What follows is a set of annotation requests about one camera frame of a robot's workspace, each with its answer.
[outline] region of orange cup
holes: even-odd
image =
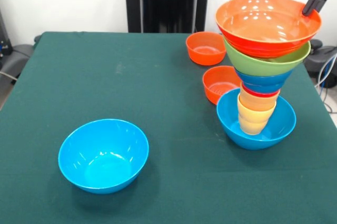
[[[277,97],[280,94],[280,90],[270,97],[259,97],[250,94],[246,91],[247,87],[243,87],[242,83],[240,85],[239,100],[243,106],[254,111],[267,111],[275,106]]]
[[[186,39],[190,59],[199,65],[216,65],[226,54],[222,35],[215,32],[196,32]]]
[[[202,82],[207,99],[216,105],[223,94],[240,87],[241,79],[233,66],[222,65],[207,70]]]

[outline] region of yellow cup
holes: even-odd
[[[239,123],[243,132],[248,135],[257,135],[267,125],[267,122],[274,112],[276,102],[271,109],[266,111],[255,111],[246,108],[240,102],[240,95],[237,96],[237,108],[239,110]]]
[[[240,85],[240,102],[248,109],[255,111],[266,111],[274,107],[277,97],[280,94],[280,90],[271,97],[258,97],[248,93]]]

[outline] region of stack of cups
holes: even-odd
[[[310,43],[290,54],[272,59],[243,54],[226,39],[225,45],[242,81],[237,97],[240,128],[248,135],[258,135],[272,116],[281,87],[292,69],[309,54]]]

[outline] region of bowl rim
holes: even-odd
[[[204,88],[206,88],[208,91],[210,91],[211,93],[213,94],[216,94],[218,96],[221,96],[219,94],[217,94],[216,92],[212,91],[206,84],[205,84],[205,76],[206,74],[210,73],[211,71],[215,70],[216,68],[227,68],[227,69],[235,69],[234,66],[231,66],[231,65],[218,65],[218,66],[214,66],[214,67],[211,67],[209,68],[207,71],[204,72],[204,74],[202,75],[202,84],[204,86]]]
[[[294,70],[294,69],[291,69],[291,70],[288,70],[285,73],[281,73],[281,74],[277,74],[277,75],[271,75],[271,76],[253,76],[253,75],[249,75],[249,74],[246,74],[246,73],[242,73],[239,70],[237,70],[236,68],[234,68],[234,69],[235,69],[235,71],[236,71],[237,74],[241,74],[244,77],[251,77],[251,78],[274,78],[274,77],[281,77],[281,76],[284,76],[284,75],[287,75],[287,74],[291,74],[291,72]]]
[[[238,38],[240,38],[240,39],[244,39],[244,40],[248,40],[248,41],[252,41],[252,42],[257,42],[257,43],[266,43],[266,44],[286,44],[286,43],[293,43],[293,42],[298,42],[298,41],[305,40],[305,39],[308,39],[308,38],[314,36],[314,35],[320,30],[320,28],[322,27],[322,18],[321,18],[321,16],[320,16],[320,14],[314,9],[311,15],[317,14],[317,17],[318,17],[318,19],[319,19],[319,26],[318,26],[318,29],[316,30],[316,32],[314,32],[314,33],[312,33],[312,34],[310,34],[310,35],[307,35],[307,36],[302,37],[302,38],[300,38],[300,39],[287,40],[286,42],[283,42],[283,41],[273,41],[273,42],[268,42],[268,41],[263,41],[263,40],[248,39],[248,38],[245,38],[245,37],[242,37],[242,36],[235,35],[235,34],[233,34],[232,32],[229,32],[227,29],[223,28],[223,26],[219,24],[219,22],[218,22],[218,20],[217,20],[217,18],[216,18],[219,9],[220,9],[222,6],[228,4],[229,2],[233,2],[233,1],[236,1],[236,0],[229,0],[229,1],[225,2],[224,4],[222,4],[221,6],[218,7],[218,9],[217,9],[216,12],[215,12],[215,21],[216,21],[216,24],[218,25],[218,27],[220,27],[220,29],[223,29],[223,30],[226,31],[227,33],[231,34],[232,36],[238,37]],[[305,6],[304,3],[299,2],[299,1],[295,1],[295,0],[287,0],[287,1],[292,1],[292,2],[295,2],[295,3],[299,3],[299,4],[302,5],[302,8]]]
[[[212,32],[212,31],[198,31],[198,32],[194,32],[194,33],[192,33],[191,35],[189,35],[189,36],[186,38],[185,44],[186,44],[186,47],[187,47],[188,49],[190,49],[190,50],[192,50],[192,51],[195,52],[195,50],[192,49],[192,48],[188,45],[188,40],[189,40],[191,37],[197,36],[197,34],[200,34],[200,33],[202,33],[202,34],[214,34],[214,35],[219,35],[219,36],[221,36],[221,39],[223,39],[222,34],[219,34],[219,33],[217,33],[217,32]],[[224,48],[225,48],[224,50],[222,50],[222,51],[220,51],[220,52],[217,52],[217,53],[212,53],[212,54],[210,54],[210,53],[203,53],[203,52],[197,52],[197,53],[199,53],[199,54],[201,54],[201,55],[203,55],[203,56],[212,56],[212,55],[218,55],[218,54],[223,54],[223,53],[226,54],[226,46],[225,46],[225,45],[224,45]]]
[[[262,142],[268,142],[268,141],[279,141],[279,140],[282,140],[283,138],[287,137],[295,128],[296,126],[296,123],[297,123],[297,118],[296,118],[296,113],[294,111],[294,108],[289,104],[288,101],[286,101],[285,98],[283,98],[282,96],[279,96],[278,99],[281,99],[282,101],[285,102],[285,104],[290,107],[290,110],[292,112],[292,115],[294,117],[294,123],[292,125],[292,127],[290,128],[290,130],[282,135],[282,136],[279,136],[279,137],[276,137],[276,138],[273,138],[273,139],[267,139],[267,140],[261,140],[261,139],[254,139],[253,137],[254,136],[257,136],[257,135],[254,135],[254,136],[250,136],[248,134],[245,134],[245,135],[239,135],[237,134],[236,132],[232,131],[224,122],[223,122],[223,119],[219,116],[219,104],[221,103],[220,101],[222,99],[224,99],[225,95],[229,95],[231,92],[233,92],[233,95],[235,94],[234,92],[237,92],[237,94],[240,93],[240,89],[239,88],[236,88],[236,89],[233,89],[233,90],[230,90],[229,92],[225,93],[224,95],[221,96],[221,98],[219,99],[219,101],[217,102],[217,106],[216,106],[216,115],[218,117],[218,120],[220,121],[221,125],[223,125],[227,130],[229,130],[230,132],[232,132],[233,134],[235,134],[236,136],[239,136],[239,137],[243,137],[245,139],[248,139],[248,140],[251,140],[251,141],[262,141]]]
[[[76,183],[76,182],[72,181],[72,180],[69,179],[69,177],[64,173],[63,169],[62,169],[61,166],[60,166],[61,150],[63,149],[65,143],[67,142],[67,140],[70,138],[70,136],[71,136],[72,134],[74,134],[75,132],[77,132],[77,131],[80,130],[81,128],[83,128],[83,127],[85,127],[85,126],[88,126],[88,125],[90,125],[90,124],[99,123],[99,122],[102,122],[102,121],[108,121],[108,120],[109,120],[109,121],[119,121],[119,122],[122,122],[122,123],[127,123],[127,124],[129,124],[129,125],[131,125],[131,126],[137,128],[137,129],[141,132],[141,134],[143,135],[143,137],[144,137],[144,139],[145,139],[145,142],[146,142],[146,157],[145,157],[145,159],[144,159],[142,165],[141,165],[140,168],[137,170],[137,172],[135,172],[132,176],[129,177],[128,180],[126,180],[126,181],[124,181],[124,182],[122,182],[122,183],[119,183],[119,184],[115,184],[115,185],[108,186],[108,187],[89,187],[89,186],[83,186],[83,185],[81,185],[81,184],[79,184],[79,183]],[[106,118],[106,119],[99,119],[99,120],[90,121],[90,122],[88,122],[88,123],[85,123],[85,124],[79,126],[79,127],[76,128],[74,131],[72,131],[72,132],[65,138],[65,140],[64,140],[64,141],[62,142],[62,144],[61,144],[61,147],[60,147],[60,149],[59,149],[59,151],[58,151],[57,163],[58,163],[58,167],[59,167],[59,169],[60,169],[62,175],[63,175],[69,182],[71,182],[72,184],[74,184],[74,185],[76,185],[76,186],[78,186],[78,187],[86,188],[86,189],[104,190],[104,189],[110,189],[110,188],[119,186],[119,185],[121,185],[121,184],[123,184],[123,183],[125,183],[125,182],[127,182],[127,181],[130,181],[130,180],[133,179],[135,176],[137,176],[137,174],[138,174],[138,173],[143,169],[143,167],[145,166],[145,164],[146,164],[146,162],[147,162],[147,159],[148,159],[148,153],[149,153],[149,152],[150,152],[150,146],[149,146],[149,144],[148,144],[148,139],[147,139],[145,133],[144,133],[138,126],[136,126],[135,124],[133,124],[133,123],[131,123],[131,122],[129,122],[129,121],[126,121],[126,120],[113,119],[113,118]]]
[[[258,93],[256,91],[250,90],[242,82],[241,82],[241,86],[242,86],[242,89],[245,90],[247,93],[249,93],[252,96],[259,97],[259,98],[271,98],[273,96],[279,95],[281,92],[281,89],[279,89],[273,93],[263,94],[263,93]]]
[[[303,44],[299,49],[307,46],[308,49],[306,50],[306,52],[304,53],[304,56],[302,56],[301,58],[297,59],[297,60],[294,60],[294,61],[291,61],[291,62],[270,62],[270,61],[265,61],[265,60],[261,60],[261,58],[256,58],[256,57],[251,57],[249,55],[246,55],[246,54],[243,54],[242,52],[238,51],[237,49],[235,49],[228,41],[227,39],[223,36],[224,40],[225,40],[225,45],[229,45],[230,49],[234,50],[236,53],[240,54],[243,58],[246,58],[248,59],[249,61],[251,62],[255,62],[255,63],[260,63],[260,64],[263,64],[263,65],[273,65],[273,66],[277,66],[277,65],[292,65],[292,64],[295,64],[295,63],[298,63],[298,62],[301,62],[303,61],[310,53],[311,51],[311,44],[310,44],[310,41],[306,42],[305,44]],[[289,54],[292,54],[292,53],[296,53],[298,50],[294,51],[294,52],[291,52],[291,53],[288,53],[288,54],[285,54],[281,57],[284,57],[284,56],[287,56]]]

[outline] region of orange bowl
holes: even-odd
[[[216,23],[238,51],[276,58],[299,49],[321,27],[317,11],[302,15],[303,3],[293,0],[231,0],[216,12]]]
[[[240,87],[241,79],[233,66],[222,65],[208,69],[202,82],[207,99],[216,105],[223,94]]]
[[[199,65],[216,65],[226,54],[222,35],[215,32],[196,32],[186,39],[190,59]]]

